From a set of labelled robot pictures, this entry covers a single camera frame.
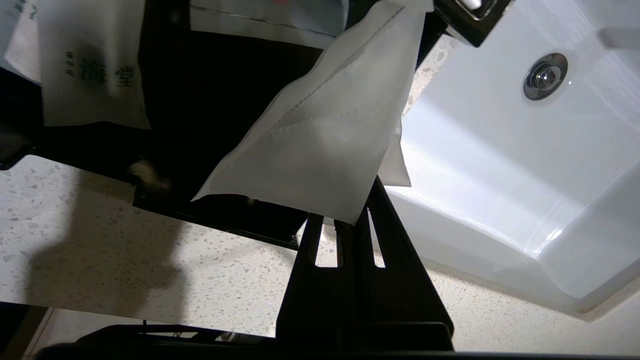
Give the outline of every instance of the sink drain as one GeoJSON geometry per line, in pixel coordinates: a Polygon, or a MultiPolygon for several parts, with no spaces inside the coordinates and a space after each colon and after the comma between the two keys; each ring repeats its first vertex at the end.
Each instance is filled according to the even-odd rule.
{"type": "Polygon", "coordinates": [[[527,72],[524,78],[524,94],[530,100],[542,100],[553,94],[564,80],[568,62],[564,55],[544,55],[527,72]]]}

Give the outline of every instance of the speckled countertop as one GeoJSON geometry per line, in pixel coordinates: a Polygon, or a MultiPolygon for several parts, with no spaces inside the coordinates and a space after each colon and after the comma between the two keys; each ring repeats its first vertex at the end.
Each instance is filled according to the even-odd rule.
{"type": "MultiPolygon", "coordinates": [[[[453,46],[436,45],[408,107],[453,46]]],[[[136,209],[131,185],[43,158],[0,184],[1,301],[274,335],[295,251],[136,209]]],[[[457,350],[640,354],[640,279],[574,318],[428,269],[457,350]]]]}

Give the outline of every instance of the terrazzo countertop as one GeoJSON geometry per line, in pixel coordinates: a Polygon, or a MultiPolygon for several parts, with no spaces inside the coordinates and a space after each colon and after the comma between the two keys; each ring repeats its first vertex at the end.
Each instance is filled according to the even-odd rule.
{"type": "MultiPolygon", "coordinates": [[[[408,107],[453,46],[436,45],[408,107]]],[[[274,336],[295,251],[136,209],[131,185],[43,158],[0,184],[1,301],[274,336]]],[[[640,354],[640,279],[575,318],[428,269],[456,350],[640,354]]]]}

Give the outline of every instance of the white sink basin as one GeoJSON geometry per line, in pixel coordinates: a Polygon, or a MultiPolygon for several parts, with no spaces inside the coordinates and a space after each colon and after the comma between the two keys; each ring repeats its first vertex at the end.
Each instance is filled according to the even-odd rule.
{"type": "Polygon", "coordinates": [[[516,0],[459,45],[405,116],[412,188],[388,187],[418,253],[583,313],[640,274],[640,1],[516,0]],[[541,101],[527,70],[562,53],[541,101]]]}

